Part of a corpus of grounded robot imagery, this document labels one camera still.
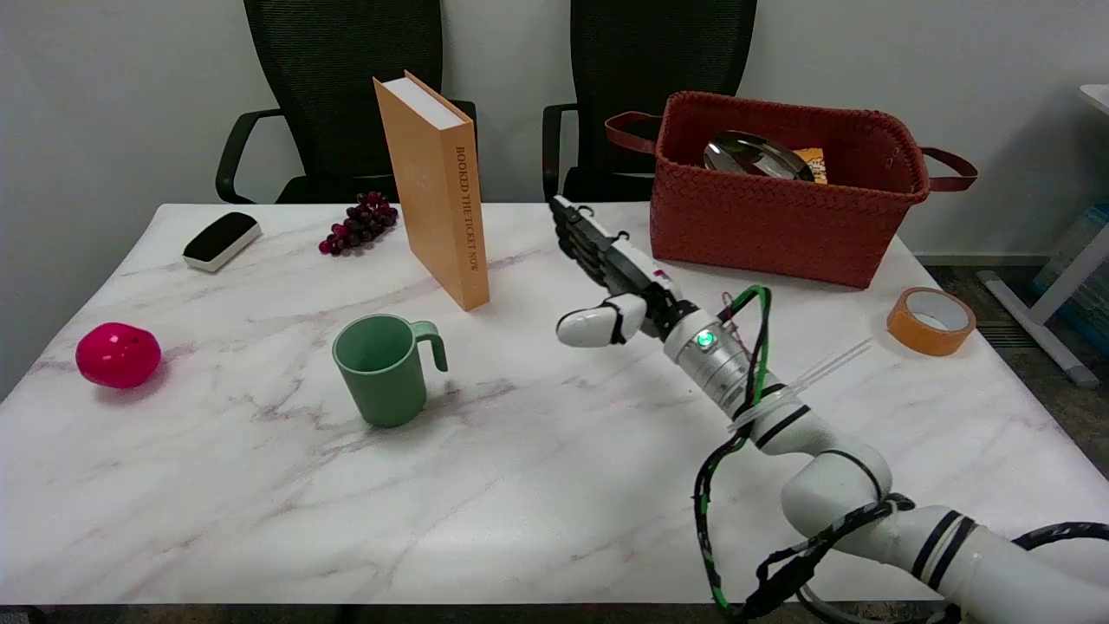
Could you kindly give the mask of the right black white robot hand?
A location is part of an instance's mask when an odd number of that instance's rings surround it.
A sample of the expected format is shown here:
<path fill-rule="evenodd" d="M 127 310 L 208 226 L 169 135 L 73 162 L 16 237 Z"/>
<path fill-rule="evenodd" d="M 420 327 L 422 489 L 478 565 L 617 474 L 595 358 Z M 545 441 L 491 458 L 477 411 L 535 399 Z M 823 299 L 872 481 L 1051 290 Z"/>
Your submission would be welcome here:
<path fill-rule="evenodd" d="M 629 233 L 611 233 L 590 206 L 554 195 L 549 200 L 559 248 L 586 276 L 607 291 L 593 308 L 574 309 L 558 323 L 559 342 L 572 348 L 603 348 L 648 335 L 665 342 L 694 305 L 669 274 L 631 244 Z"/>

